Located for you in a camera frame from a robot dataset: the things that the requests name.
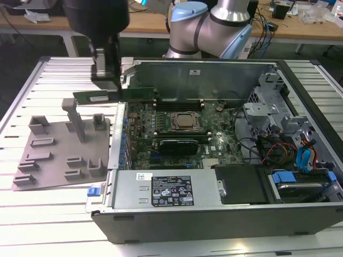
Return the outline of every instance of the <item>gray plastic tray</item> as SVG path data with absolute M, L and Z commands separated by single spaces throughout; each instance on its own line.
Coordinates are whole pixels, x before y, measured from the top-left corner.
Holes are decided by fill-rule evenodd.
M 31 129 L 12 190 L 104 181 L 109 155 L 110 120 L 103 114 L 82 121 L 74 99 L 62 108 L 70 122 L 48 123 L 33 116 Z

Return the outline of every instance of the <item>motherboard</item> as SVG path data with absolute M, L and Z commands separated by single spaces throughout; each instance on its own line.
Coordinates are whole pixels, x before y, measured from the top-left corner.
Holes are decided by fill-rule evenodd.
M 159 111 L 152 103 L 130 103 L 131 169 L 209 169 L 243 163 L 232 130 L 234 109 L 222 106 L 204 102 L 198 111 Z

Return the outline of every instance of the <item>warning label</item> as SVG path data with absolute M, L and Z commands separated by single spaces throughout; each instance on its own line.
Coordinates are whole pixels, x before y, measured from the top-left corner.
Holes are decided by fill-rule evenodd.
M 154 207 L 194 205 L 190 176 L 152 177 L 151 188 Z

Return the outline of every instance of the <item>green circuit board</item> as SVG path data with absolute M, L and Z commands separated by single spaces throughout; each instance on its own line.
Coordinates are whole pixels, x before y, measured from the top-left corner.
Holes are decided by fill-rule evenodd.
M 216 158 L 221 164 L 243 163 L 242 153 L 230 128 L 230 109 L 216 112 L 216 107 L 217 103 L 205 102 L 205 108 L 201 112 L 156 112 L 151 104 L 130 103 L 130 135 L 132 142 L 137 146 L 137 151 L 132 157 L 132 169 L 201 169 L 202 160 L 205 158 Z M 201 143 L 195 155 L 164 156 L 158 152 L 158 139 L 155 138 L 154 132 L 175 129 L 171 120 L 178 113 L 193 119 L 193 129 L 185 129 L 185 133 L 211 131 L 210 141 L 207 137 L 199 137 Z M 182 125 L 189 125 L 188 122 L 179 120 L 177 126 L 182 128 Z

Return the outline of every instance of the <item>wooden workbench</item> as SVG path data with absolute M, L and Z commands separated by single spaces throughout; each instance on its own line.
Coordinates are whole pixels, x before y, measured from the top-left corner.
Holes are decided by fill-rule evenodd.
M 273 38 L 279 43 L 299 44 L 343 44 L 343 29 L 331 22 L 322 24 L 302 24 L 298 16 L 286 16 L 284 20 L 272 18 L 272 13 L 267 11 L 268 6 L 264 4 L 270 0 L 260 0 L 259 8 L 268 22 L 279 25 Z M 73 32 L 66 17 L 51 17 L 50 22 L 34 24 L 23 16 L 8 16 L 13 26 L 23 34 L 48 34 L 63 37 L 70 56 L 77 56 L 72 39 Z M 252 37 L 260 37 L 262 29 L 257 21 L 253 22 Z M 0 14 L 0 33 L 14 33 L 8 22 Z M 130 24 L 121 33 L 122 37 L 146 37 L 146 38 L 169 38 L 165 27 L 164 17 L 154 13 L 131 13 Z

